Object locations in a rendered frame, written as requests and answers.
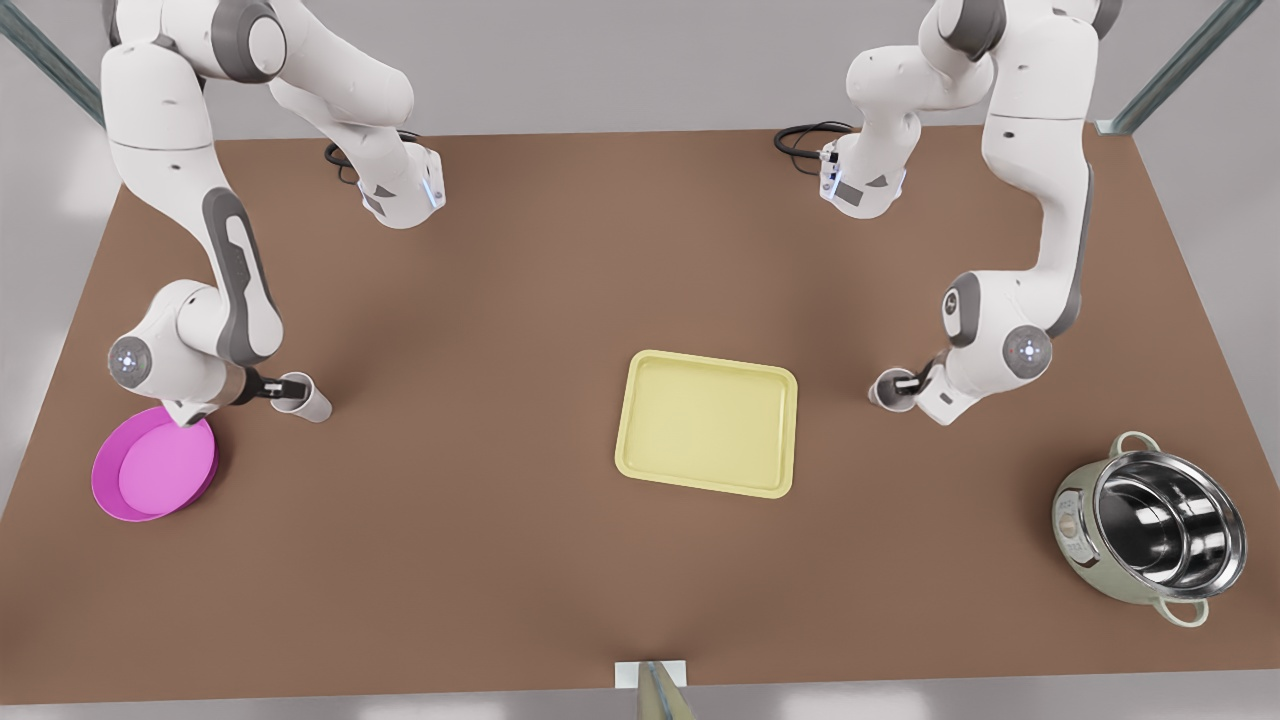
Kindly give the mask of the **white IKEA cup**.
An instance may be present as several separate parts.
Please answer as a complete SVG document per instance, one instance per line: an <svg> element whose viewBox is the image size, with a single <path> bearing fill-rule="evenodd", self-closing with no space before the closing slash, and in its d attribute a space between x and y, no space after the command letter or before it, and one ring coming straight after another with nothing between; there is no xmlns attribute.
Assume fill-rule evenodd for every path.
<svg viewBox="0 0 1280 720"><path fill-rule="evenodd" d="M915 373L902 368L890 368L876 378L868 391L868 398L876 406L891 413L909 413L916 404L918 388L919 379Z"/></svg>
<svg viewBox="0 0 1280 720"><path fill-rule="evenodd" d="M332 415L329 398L315 386L310 375L291 372L280 380L285 384L285 396L270 401L276 411L311 423L323 423Z"/></svg>

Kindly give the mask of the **pale yellow rectangular tray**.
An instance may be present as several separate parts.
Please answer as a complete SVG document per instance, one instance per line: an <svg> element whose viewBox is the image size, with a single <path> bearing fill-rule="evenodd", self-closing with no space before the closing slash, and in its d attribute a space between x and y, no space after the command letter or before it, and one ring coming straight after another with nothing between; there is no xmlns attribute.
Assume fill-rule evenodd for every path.
<svg viewBox="0 0 1280 720"><path fill-rule="evenodd" d="M628 364L614 465L639 480L782 498L797 397L781 366L643 350Z"/></svg>

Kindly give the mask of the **magenta round plate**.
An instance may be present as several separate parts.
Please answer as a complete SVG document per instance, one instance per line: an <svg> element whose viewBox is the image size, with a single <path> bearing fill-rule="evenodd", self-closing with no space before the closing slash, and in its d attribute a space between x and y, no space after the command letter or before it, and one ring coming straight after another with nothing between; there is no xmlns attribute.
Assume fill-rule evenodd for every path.
<svg viewBox="0 0 1280 720"><path fill-rule="evenodd" d="M123 421L102 442L90 484L106 515L150 521L200 498L218 465L218 441L206 420L179 427L164 407L151 407Z"/></svg>

